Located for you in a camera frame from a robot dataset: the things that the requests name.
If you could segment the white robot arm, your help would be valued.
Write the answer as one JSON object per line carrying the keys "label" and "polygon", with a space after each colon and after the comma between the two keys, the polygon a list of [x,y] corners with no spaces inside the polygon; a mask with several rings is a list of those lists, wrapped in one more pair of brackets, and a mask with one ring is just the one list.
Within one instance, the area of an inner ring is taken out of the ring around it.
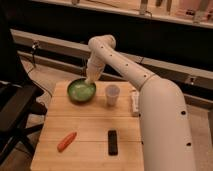
{"label": "white robot arm", "polygon": [[89,82],[97,81],[109,65],[139,92],[144,171],[196,171],[189,117],[180,88],[117,52],[111,35],[92,37],[88,46]]}

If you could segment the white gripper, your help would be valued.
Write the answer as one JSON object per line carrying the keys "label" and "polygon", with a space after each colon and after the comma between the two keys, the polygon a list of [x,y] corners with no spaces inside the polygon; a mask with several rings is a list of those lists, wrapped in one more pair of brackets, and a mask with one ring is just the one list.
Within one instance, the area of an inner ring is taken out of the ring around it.
{"label": "white gripper", "polygon": [[101,76],[103,68],[94,64],[88,64],[86,69],[86,80],[87,84],[95,83]]}

